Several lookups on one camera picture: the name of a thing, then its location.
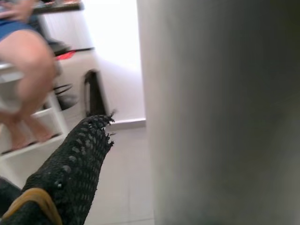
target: gray wall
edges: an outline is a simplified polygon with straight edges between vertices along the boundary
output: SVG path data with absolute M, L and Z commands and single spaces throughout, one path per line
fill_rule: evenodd
M 137 2 L 156 225 L 299 224 L 287 12 L 269 0 Z

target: white chair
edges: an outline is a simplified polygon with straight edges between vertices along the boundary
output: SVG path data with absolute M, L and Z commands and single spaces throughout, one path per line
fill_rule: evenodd
M 13 65 L 0 62 L 0 109 L 13 110 L 19 106 L 14 90 L 21 78 L 22 73 Z M 3 156 L 0 155 L 0 175 L 7 177 L 20 187 L 25 183 L 25 179 L 55 151 L 69 132 L 54 93 L 48 95 L 45 105 L 46 109 L 38 110 L 34 116 L 58 136 L 45 143 L 37 143 Z M 5 126 L 0 125 L 0 153 L 9 149 L 11 149 L 10 134 Z

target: blue shorts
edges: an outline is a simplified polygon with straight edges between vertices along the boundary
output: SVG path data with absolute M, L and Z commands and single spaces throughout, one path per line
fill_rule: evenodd
M 0 19 L 0 41 L 17 30 L 34 30 L 33 27 L 19 21 Z

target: hand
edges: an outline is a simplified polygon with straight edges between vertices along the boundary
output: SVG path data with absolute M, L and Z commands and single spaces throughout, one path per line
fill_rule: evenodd
M 18 4 L 0 1 L 0 6 L 3 6 L 7 10 L 0 13 L 0 19 L 27 23 L 33 10 L 33 3 L 34 1 L 32 0 L 21 0 Z

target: person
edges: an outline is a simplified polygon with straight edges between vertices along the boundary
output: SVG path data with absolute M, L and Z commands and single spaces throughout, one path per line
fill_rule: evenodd
M 16 87 L 21 101 L 17 112 L 0 109 L 0 123 L 10 134 L 12 149 L 18 150 L 29 143 L 20 129 L 24 123 L 38 142 L 52 137 L 50 130 L 32 115 L 40 108 L 53 88 L 56 75 L 54 55 L 46 41 L 27 24 L 35 0 L 16 3 L 0 1 L 0 60 L 13 64 L 23 73 Z

